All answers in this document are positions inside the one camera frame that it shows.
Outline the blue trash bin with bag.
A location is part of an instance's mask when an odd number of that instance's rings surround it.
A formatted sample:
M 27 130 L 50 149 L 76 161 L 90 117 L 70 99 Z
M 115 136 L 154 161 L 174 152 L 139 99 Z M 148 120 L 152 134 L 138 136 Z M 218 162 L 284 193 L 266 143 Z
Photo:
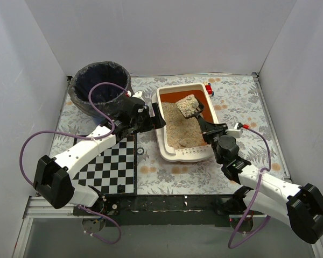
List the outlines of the blue trash bin with bag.
M 133 93 L 131 76 L 120 64 L 112 61 L 91 63 L 72 78 L 68 94 L 73 104 L 84 114 L 101 117 L 114 114 L 125 92 Z

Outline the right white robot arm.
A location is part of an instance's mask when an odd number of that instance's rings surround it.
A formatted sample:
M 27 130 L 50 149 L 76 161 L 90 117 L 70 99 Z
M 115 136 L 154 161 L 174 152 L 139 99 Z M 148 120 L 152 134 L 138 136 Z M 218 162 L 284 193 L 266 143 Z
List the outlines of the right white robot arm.
M 226 124 L 213 124 L 200 115 L 196 117 L 203 139 L 211 145 L 216 162 L 224 175 L 241 187 L 228 205 L 237 204 L 246 211 L 253 210 L 290 226 L 307 243 L 315 244 L 323 236 L 323 195 L 307 183 L 289 183 L 269 174 L 270 168 L 258 169 L 239 156 L 236 138 L 246 124 L 237 123 L 234 129 Z

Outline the white orange litter box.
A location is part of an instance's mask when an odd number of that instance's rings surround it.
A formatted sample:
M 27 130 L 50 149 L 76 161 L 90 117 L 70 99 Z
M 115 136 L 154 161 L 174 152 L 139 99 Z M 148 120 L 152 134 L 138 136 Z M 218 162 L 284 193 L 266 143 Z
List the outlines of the white orange litter box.
M 210 145 L 202 138 L 200 126 L 195 118 L 185 119 L 175 103 L 193 94 L 203 105 L 204 119 L 217 124 L 210 95 L 205 84 L 191 83 L 158 88 L 152 102 L 158 103 L 166 126 L 156 130 L 158 147 L 162 158 L 169 162 L 198 162 L 213 156 Z

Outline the floral table mat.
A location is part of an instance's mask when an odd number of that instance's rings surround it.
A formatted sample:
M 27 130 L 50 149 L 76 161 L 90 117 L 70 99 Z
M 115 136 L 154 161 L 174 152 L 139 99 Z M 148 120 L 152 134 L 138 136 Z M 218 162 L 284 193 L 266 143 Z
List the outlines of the floral table mat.
M 240 156 L 259 168 L 270 167 L 270 174 L 286 180 L 289 177 L 275 142 L 270 120 L 265 113 L 260 89 L 252 76 L 167 76 L 134 77 L 132 88 L 142 91 L 147 103 L 160 87 L 190 83 L 210 83 L 211 101 L 221 123 L 233 127 L 248 124 L 237 144 Z M 231 194 L 238 184 L 228 180 L 213 158 L 197 163 L 168 162 L 159 152 L 153 131 L 137 136 L 137 192 L 148 194 Z

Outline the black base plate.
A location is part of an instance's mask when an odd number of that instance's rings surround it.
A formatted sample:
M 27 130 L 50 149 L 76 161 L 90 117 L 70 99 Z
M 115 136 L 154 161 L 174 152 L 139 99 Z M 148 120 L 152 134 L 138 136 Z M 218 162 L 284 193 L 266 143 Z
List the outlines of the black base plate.
M 230 215 L 247 205 L 231 195 L 106 195 L 102 213 L 121 226 L 214 225 L 228 227 Z

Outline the black white chessboard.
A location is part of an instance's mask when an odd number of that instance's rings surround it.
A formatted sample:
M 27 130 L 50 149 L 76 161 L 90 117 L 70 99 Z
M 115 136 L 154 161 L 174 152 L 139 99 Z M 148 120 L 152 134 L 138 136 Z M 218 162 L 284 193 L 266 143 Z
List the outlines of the black white chessboard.
M 105 195 L 137 194 L 137 140 L 134 134 L 86 164 L 72 179 L 73 184 L 91 186 Z

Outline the black litter scoop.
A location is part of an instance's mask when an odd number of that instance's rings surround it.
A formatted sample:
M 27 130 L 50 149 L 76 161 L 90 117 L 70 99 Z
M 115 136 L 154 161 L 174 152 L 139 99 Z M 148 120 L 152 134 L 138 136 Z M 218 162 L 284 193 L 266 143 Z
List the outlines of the black litter scoop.
M 175 103 L 184 118 L 198 117 L 204 110 L 204 105 L 193 95 L 188 95 Z

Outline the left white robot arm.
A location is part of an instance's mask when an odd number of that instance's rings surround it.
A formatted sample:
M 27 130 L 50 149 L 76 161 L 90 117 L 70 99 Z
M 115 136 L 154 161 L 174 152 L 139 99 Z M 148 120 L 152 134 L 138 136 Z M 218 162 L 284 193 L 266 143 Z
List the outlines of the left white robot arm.
M 148 132 L 166 125 L 157 103 L 149 106 L 140 97 L 125 97 L 112 115 L 105 115 L 102 123 L 87 137 L 70 149 L 49 157 L 41 157 L 37 163 L 33 188 L 55 209 L 67 204 L 92 207 L 102 194 L 92 186 L 73 183 L 80 170 L 96 156 L 118 144 L 131 134 Z

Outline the red toy car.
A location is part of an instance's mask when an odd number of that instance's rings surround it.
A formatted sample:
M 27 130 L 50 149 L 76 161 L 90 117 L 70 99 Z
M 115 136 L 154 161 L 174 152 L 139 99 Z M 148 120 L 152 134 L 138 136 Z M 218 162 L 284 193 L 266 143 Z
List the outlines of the red toy car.
M 214 91 L 213 91 L 212 86 L 211 86 L 210 83 L 205 84 L 205 88 L 206 88 L 207 93 L 210 96 L 214 96 Z

